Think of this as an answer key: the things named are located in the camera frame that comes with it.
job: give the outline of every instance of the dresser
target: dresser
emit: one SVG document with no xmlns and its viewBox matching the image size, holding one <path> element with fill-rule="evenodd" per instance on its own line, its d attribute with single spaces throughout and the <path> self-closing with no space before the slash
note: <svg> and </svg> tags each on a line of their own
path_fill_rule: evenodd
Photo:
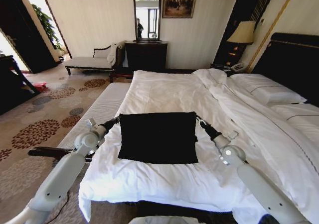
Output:
<svg viewBox="0 0 319 224">
<path fill-rule="evenodd" d="M 163 71 L 165 69 L 167 42 L 129 41 L 125 43 L 125 48 L 131 70 Z"/>
</svg>

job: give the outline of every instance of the green plant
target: green plant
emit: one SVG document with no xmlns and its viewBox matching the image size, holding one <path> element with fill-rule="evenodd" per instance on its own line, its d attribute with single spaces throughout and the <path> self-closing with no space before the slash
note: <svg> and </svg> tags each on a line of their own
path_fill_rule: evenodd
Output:
<svg viewBox="0 0 319 224">
<path fill-rule="evenodd" d="M 37 5 L 32 4 L 33 9 L 35 10 L 36 15 L 38 16 L 46 34 L 48 35 L 54 49 L 59 49 L 60 51 L 64 51 L 61 47 L 61 43 L 59 39 L 56 37 L 55 32 L 53 30 L 54 26 L 50 23 L 52 18 L 50 18 L 47 14 L 41 11 Z"/>
</svg>

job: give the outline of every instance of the carpet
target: carpet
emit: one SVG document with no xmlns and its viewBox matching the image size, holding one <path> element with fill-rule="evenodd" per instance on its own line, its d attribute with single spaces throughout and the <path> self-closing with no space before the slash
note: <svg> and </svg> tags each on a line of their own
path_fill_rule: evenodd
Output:
<svg viewBox="0 0 319 224">
<path fill-rule="evenodd" d="M 53 158 L 28 156 L 28 150 L 56 147 L 110 83 L 106 72 L 73 69 L 68 76 L 63 65 L 25 76 L 33 83 L 47 82 L 47 89 L 0 116 L 0 223 L 23 210 L 55 164 Z M 117 78 L 115 82 L 131 80 Z M 67 205 L 51 223 L 86 223 L 77 199 L 85 170 L 72 186 Z M 65 202 L 66 198 L 48 220 L 58 214 Z M 93 203 L 90 223 L 127 224 L 135 216 L 136 207 Z"/>
</svg>

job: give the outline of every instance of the white bench cushion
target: white bench cushion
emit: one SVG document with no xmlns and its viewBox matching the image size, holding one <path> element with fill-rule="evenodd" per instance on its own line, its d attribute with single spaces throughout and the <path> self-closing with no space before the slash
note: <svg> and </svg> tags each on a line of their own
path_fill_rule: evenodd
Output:
<svg viewBox="0 0 319 224">
<path fill-rule="evenodd" d="M 95 100 L 91 107 L 86 111 L 82 118 L 64 137 L 58 145 L 58 148 L 74 148 L 75 138 L 84 132 L 88 132 L 89 128 L 86 126 L 85 120 L 94 118 L 97 124 L 105 123 L 113 119 L 118 111 L 124 97 L 129 90 L 131 83 L 111 83 Z"/>
<path fill-rule="evenodd" d="M 112 68 L 112 64 L 106 58 L 94 57 L 75 57 L 71 60 L 65 61 L 64 66 L 73 67 L 89 67 L 89 68 Z"/>
</svg>

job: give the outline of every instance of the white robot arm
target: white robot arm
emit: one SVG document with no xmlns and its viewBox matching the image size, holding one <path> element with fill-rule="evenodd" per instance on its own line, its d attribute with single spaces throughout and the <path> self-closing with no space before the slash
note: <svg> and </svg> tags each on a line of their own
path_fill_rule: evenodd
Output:
<svg viewBox="0 0 319 224">
<path fill-rule="evenodd" d="M 85 156 L 96 151 L 104 135 L 118 122 L 119 118 L 114 118 L 97 126 L 92 118 L 88 119 L 90 131 L 76 137 L 74 151 L 57 163 L 24 210 L 6 224 L 43 224 L 54 207 L 67 195 L 84 166 Z"/>
<path fill-rule="evenodd" d="M 269 214 L 281 224 L 310 224 L 265 174 L 248 164 L 245 152 L 240 147 L 230 145 L 227 138 L 199 116 L 197 120 L 215 143 L 220 159 L 226 165 L 234 165 L 237 168 L 240 179 Z M 97 126 L 93 119 L 87 120 L 90 131 L 76 138 L 74 151 L 58 162 L 26 208 L 6 224 L 43 224 L 73 185 L 84 166 L 85 156 L 95 152 L 104 135 L 119 121 L 117 117 Z"/>
<path fill-rule="evenodd" d="M 310 224 L 294 203 L 260 170 L 246 161 L 245 152 L 217 132 L 205 120 L 197 116 L 219 150 L 219 157 L 226 165 L 237 168 L 237 174 L 264 209 L 280 224 Z"/>
</svg>

